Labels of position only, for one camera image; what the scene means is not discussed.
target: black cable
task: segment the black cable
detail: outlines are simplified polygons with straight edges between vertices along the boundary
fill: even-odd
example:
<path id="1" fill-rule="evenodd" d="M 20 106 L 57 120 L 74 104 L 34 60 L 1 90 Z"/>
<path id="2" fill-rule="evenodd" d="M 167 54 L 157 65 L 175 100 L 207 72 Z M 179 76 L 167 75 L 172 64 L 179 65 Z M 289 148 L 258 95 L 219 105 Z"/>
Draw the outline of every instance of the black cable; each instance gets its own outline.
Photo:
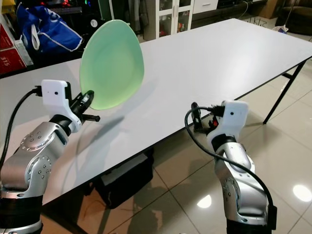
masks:
<path id="1" fill-rule="evenodd" d="M 14 108 L 13 110 L 13 113 L 11 114 L 11 118 L 10 118 L 10 121 L 8 123 L 8 129 L 6 130 L 6 136 L 5 136 L 5 142 L 4 142 L 4 147 L 3 147 L 3 152 L 2 152 L 2 156 L 0 158 L 0 172 L 1 172 L 1 169 L 2 169 L 2 166 L 4 164 L 4 160 L 5 160 L 5 156 L 6 156 L 6 153 L 8 151 L 8 147 L 9 147 L 9 141 L 10 141 L 10 135 L 11 135 L 11 130 L 12 130 L 12 126 L 13 126 L 13 121 L 14 121 L 14 118 L 15 118 L 15 115 L 17 113 L 17 111 L 19 110 L 20 106 L 23 104 L 23 102 L 29 97 L 31 96 L 32 94 L 36 94 L 36 93 L 39 93 L 40 92 L 40 89 L 39 88 L 36 88 L 36 89 L 33 89 L 31 91 L 29 91 L 27 94 L 25 94 L 22 99 L 18 102 L 18 104 L 16 105 L 16 107 Z"/>
<path id="2" fill-rule="evenodd" d="M 208 107 L 195 107 L 195 108 L 189 110 L 189 111 L 186 113 L 185 119 L 184 119 L 185 128 L 186 128 L 186 131 L 188 132 L 188 134 L 190 135 L 190 137 L 192 138 L 192 140 L 194 141 L 194 143 L 195 143 L 202 151 L 204 151 L 205 153 L 209 154 L 210 156 L 212 156 L 212 157 L 214 157 L 214 158 L 218 158 L 218 159 L 220 159 L 220 160 L 222 160 L 222 161 L 228 162 L 228 163 L 230 163 L 230 164 L 232 164 L 232 165 L 234 165 L 234 166 L 236 166 L 236 167 L 238 167 L 238 168 L 244 170 L 245 172 L 249 173 L 249 174 L 261 185 L 261 187 L 263 188 L 264 193 L 266 194 L 266 196 L 267 196 L 267 198 L 268 198 L 269 208 L 270 208 L 270 207 L 273 208 L 273 207 L 274 207 L 273 199 L 272 199 L 272 196 L 271 196 L 271 194 L 270 194 L 270 191 L 269 191 L 268 187 L 264 184 L 264 182 L 263 182 L 255 173 L 253 173 L 251 170 L 249 170 L 248 168 L 242 166 L 241 164 L 239 164 L 239 163 L 237 163 L 237 162 L 234 162 L 234 161 L 232 161 L 232 160 L 230 160 L 230 159 L 228 159 L 228 158 L 222 157 L 222 156 L 220 156 L 220 155 L 217 155 L 217 154 L 214 153 L 214 152 L 209 151 L 209 150 L 206 149 L 201 143 L 199 143 L 199 141 L 195 138 L 195 136 L 193 135 L 193 133 L 192 133 L 192 131 L 191 131 L 189 125 L 188 125 L 188 117 L 189 117 L 189 115 L 190 115 L 190 113 L 191 113 L 192 111 L 196 111 L 196 110 L 206 110 L 206 111 L 211 112 L 212 109 L 211 109 L 211 108 L 208 108 Z"/>

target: cord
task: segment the cord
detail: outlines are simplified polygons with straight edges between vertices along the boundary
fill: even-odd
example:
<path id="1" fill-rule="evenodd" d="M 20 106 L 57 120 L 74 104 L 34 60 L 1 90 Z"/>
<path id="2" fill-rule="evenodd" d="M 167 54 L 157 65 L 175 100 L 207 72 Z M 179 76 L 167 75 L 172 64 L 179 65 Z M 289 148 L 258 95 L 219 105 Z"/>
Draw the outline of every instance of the cord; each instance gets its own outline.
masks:
<path id="1" fill-rule="evenodd" d="M 194 143 L 202 150 L 204 151 L 205 153 L 209 154 L 210 156 L 214 157 L 214 158 L 218 158 L 222 161 L 225 161 L 225 162 L 228 162 L 242 170 L 244 170 L 245 172 L 247 172 L 248 174 L 250 174 L 260 185 L 261 187 L 263 188 L 264 190 L 264 193 L 266 194 L 267 198 L 268 198 L 268 202 L 269 202 L 269 210 L 268 210 L 268 226 L 272 225 L 272 227 L 274 227 L 274 224 L 270 223 L 269 222 L 273 222 L 275 220 L 275 225 L 276 225 L 276 213 L 277 213 L 277 208 L 274 206 L 273 204 L 273 199 L 272 199 L 272 196 L 270 194 L 270 191 L 268 189 L 268 187 L 264 184 L 264 182 L 255 174 L 253 173 L 252 171 L 250 171 L 248 168 L 242 166 L 241 164 L 237 163 L 237 162 L 234 162 L 226 157 L 222 157 L 220 155 L 217 155 L 216 153 L 214 152 L 211 152 L 209 151 L 208 149 L 206 149 L 196 138 L 195 136 L 193 135 L 189 125 L 188 125 L 188 117 L 190 115 L 191 112 L 193 111 L 196 111 L 196 110 L 206 110 L 206 111 L 209 111 L 211 112 L 212 111 L 212 108 L 208 108 L 208 107 L 195 107 L 193 109 L 190 109 L 186 115 L 185 115 L 185 119 L 184 119 L 184 124 L 185 124 L 185 128 L 186 128 L 186 131 L 188 132 L 188 134 L 190 135 L 190 137 L 192 138 L 192 140 L 194 141 Z"/>
<path id="2" fill-rule="evenodd" d="M 264 21 L 264 23 L 263 23 L 261 26 L 264 27 L 265 24 L 267 24 L 266 21 Z"/>
<path id="3" fill-rule="evenodd" d="M 240 19 L 241 17 L 243 17 L 243 15 L 244 15 L 244 14 L 247 12 L 247 10 L 248 10 L 248 2 L 246 2 L 246 1 L 243 1 L 243 2 L 247 4 L 246 10 L 245 10 L 244 13 L 243 13 L 240 17 L 238 17 L 237 19 Z"/>
<path id="4" fill-rule="evenodd" d="M 5 156 L 6 153 L 8 151 L 8 146 L 9 146 L 9 141 L 10 141 L 10 135 L 11 135 L 11 130 L 12 130 L 12 126 L 13 126 L 13 121 L 15 118 L 15 115 L 17 113 L 17 111 L 19 110 L 20 106 L 23 104 L 23 102 L 32 94 L 41 94 L 41 88 L 38 87 L 36 89 L 33 89 L 31 91 L 29 91 L 27 94 L 25 94 L 22 99 L 18 102 L 18 104 L 16 105 L 16 107 L 13 110 L 13 113 L 11 114 L 10 117 L 10 121 L 8 123 L 8 129 L 6 130 L 6 136 L 5 136 L 5 142 L 4 142 L 4 148 L 3 148 L 3 152 L 2 152 L 2 156 L 0 158 L 0 172 L 2 169 L 2 166 L 4 164 L 4 160 L 5 160 Z"/>
<path id="5" fill-rule="evenodd" d="M 287 16 L 287 19 L 286 19 L 286 21 L 285 21 L 285 23 L 284 23 L 285 26 L 286 26 L 286 24 L 288 23 L 289 16 L 291 16 L 291 13 L 292 13 L 292 11 L 293 11 L 293 7 L 294 7 L 294 5 L 296 4 L 296 2 L 297 2 L 297 0 L 294 0 L 294 2 L 293 2 L 293 4 L 292 4 L 292 8 L 291 8 L 291 10 L 289 11 L 288 16 Z"/>

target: red box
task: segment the red box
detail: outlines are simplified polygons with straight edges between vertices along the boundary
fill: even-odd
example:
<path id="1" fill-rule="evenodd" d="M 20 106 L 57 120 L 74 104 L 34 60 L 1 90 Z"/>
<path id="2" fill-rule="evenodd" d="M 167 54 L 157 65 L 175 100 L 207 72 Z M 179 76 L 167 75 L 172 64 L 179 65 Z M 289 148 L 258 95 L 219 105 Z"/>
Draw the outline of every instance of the red box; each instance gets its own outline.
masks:
<path id="1" fill-rule="evenodd" d="M 0 51 L 0 75 L 25 67 L 26 65 L 15 47 Z"/>
<path id="2" fill-rule="evenodd" d="M 13 47 L 13 43 L 12 43 L 13 38 L 11 38 L 12 36 L 11 36 L 10 31 L 7 32 L 7 30 L 5 30 L 8 28 L 6 27 L 6 25 L 3 26 L 3 23 L 5 23 L 3 21 L 4 21 L 4 18 L 1 19 L 1 24 L 0 24 L 0 50 Z"/>

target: white table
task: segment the white table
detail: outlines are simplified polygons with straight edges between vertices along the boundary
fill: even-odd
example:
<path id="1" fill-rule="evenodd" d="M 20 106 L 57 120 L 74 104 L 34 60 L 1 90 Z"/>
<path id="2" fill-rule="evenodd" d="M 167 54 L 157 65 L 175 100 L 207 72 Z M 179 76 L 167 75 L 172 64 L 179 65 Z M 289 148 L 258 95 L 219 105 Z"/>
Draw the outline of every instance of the white table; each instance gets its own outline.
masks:
<path id="1" fill-rule="evenodd" d="M 145 42 L 141 48 L 145 75 L 140 90 L 113 109 L 87 111 L 101 121 L 87 122 L 70 135 L 43 203 L 182 129 L 193 101 L 210 106 L 236 99 L 312 57 L 312 43 L 236 19 Z M 73 96 L 78 94 L 79 64 L 77 59 L 1 79 L 1 139 L 19 99 L 42 79 L 69 81 Z M 30 97 L 17 114 L 8 156 L 48 120 L 41 98 Z"/>

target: blue bag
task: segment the blue bag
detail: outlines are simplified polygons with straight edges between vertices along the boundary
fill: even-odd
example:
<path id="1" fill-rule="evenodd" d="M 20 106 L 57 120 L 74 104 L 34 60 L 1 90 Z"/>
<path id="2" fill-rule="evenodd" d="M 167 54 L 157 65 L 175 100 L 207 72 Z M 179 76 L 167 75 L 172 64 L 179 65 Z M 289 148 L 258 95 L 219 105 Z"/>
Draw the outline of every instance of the blue bag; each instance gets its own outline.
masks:
<path id="1" fill-rule="evenodd" d="M 17 18 L 22 40 L 28 50 L 60 54 L 79 48 L 82 37 L 55 12 L 44 6 L 24 8 L 20 3 Z"/>

